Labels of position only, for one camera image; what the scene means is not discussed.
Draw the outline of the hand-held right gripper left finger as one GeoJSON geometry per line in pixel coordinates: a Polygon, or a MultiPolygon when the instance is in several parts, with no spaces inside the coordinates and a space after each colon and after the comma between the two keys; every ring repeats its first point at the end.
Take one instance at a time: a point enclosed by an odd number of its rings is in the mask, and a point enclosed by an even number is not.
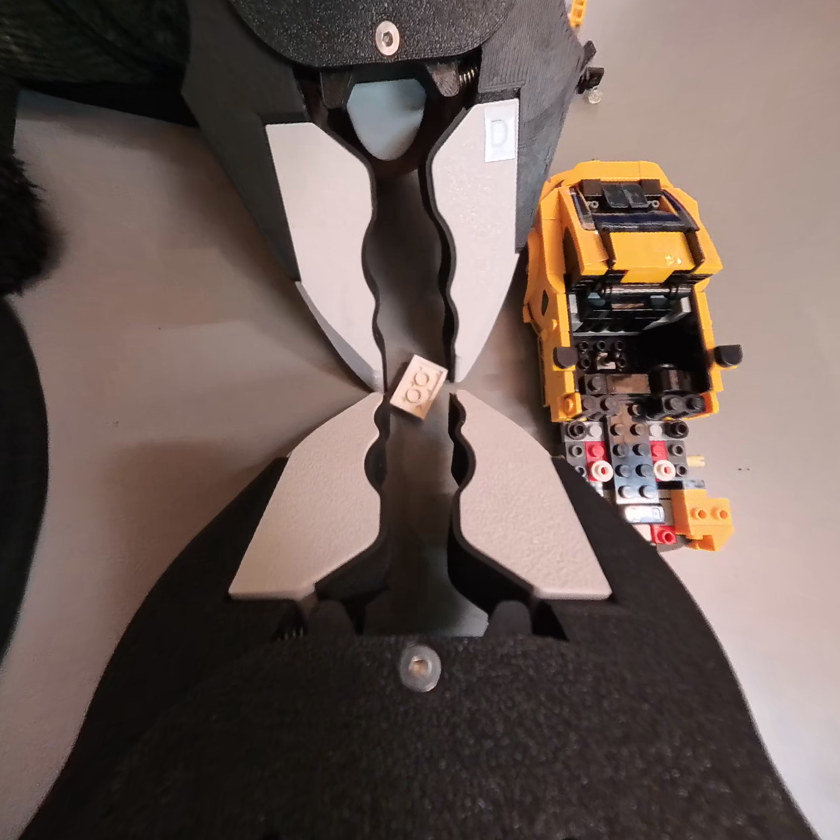
{"type": "Polygon", "coordinates": [[[382,514],[390,421],[372,393],[291,450],[228,593],[235,600],[339,602],[353,623],[384,591],[382,514]]]}

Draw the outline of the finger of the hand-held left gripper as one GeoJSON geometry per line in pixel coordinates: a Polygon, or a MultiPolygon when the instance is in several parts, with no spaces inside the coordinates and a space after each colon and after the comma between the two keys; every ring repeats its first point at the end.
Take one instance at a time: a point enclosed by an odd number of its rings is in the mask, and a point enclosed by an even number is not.
{"type": "Polygon", "coordinates": [[[297,287],[344,362],[384,390],[375,294],[363,264],[374,215],[371,171],[313,122],[276,123],[266,135],[297,261],[297,287]]]}
{"type": "Polygon", "coordinates": [[[449,127],[427,163],[432,213],[449,257],[443,275],[453,382],[476,363],[518,263],[518,126],[517,98],[476,104],[449,127]]]}

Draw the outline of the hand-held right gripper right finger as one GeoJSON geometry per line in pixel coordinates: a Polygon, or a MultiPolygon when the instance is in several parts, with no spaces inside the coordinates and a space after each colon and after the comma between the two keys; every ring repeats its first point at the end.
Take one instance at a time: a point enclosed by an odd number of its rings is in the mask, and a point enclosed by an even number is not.
{"type": "Polygon", "coordinates": [[[599,602],[613,591],[549,452],[469,392],[449,402],[457,484],[448,539],[456,590],[491,615],[503,602],[599,602]]]}

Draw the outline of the light grey toy plate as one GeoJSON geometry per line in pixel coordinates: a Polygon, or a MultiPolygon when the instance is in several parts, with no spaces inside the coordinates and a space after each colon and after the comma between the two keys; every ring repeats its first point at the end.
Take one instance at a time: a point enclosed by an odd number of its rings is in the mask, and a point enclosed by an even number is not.
{"type": "Polygon", "coordinates": [[[414,354],[392,388],[390,405],[423,421],[448,377],[445,367],[414,354]]]}

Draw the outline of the yellow toy brick car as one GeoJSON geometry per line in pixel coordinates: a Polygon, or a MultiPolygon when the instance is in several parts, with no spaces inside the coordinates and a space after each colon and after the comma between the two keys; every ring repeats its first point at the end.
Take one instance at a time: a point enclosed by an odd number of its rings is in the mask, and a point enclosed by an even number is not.
{"type": "Polygon", "coordinates": [[[713,335],[721,268],[697,202],[652,162],[588,161],[542,189],[522,316],[555,453],[662,550],[716,552],[733,532],[687,453],[742,362],[713,335]]]}

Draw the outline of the person's left forearm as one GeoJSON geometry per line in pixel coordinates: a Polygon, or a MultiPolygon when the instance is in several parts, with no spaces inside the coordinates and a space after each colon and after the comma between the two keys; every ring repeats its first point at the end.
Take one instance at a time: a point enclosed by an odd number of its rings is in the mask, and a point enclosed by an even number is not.
{"type": "Polygon", "coordinates": [[[2,83],[177,88],[189,33],[183,1],[2,1],[2,83]]]}

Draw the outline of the person's black clothing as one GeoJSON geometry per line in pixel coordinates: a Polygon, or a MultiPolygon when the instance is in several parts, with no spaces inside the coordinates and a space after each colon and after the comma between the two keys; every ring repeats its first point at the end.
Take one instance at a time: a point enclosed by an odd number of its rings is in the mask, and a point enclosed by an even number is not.
{"type": "Polygon", "coordinates": [[[14,150],[18,84],[1,81],[1,657],[14,634],[46,505],[48,425],[39,369],[10,298],[53,246],[38,188],[14,150]]]}

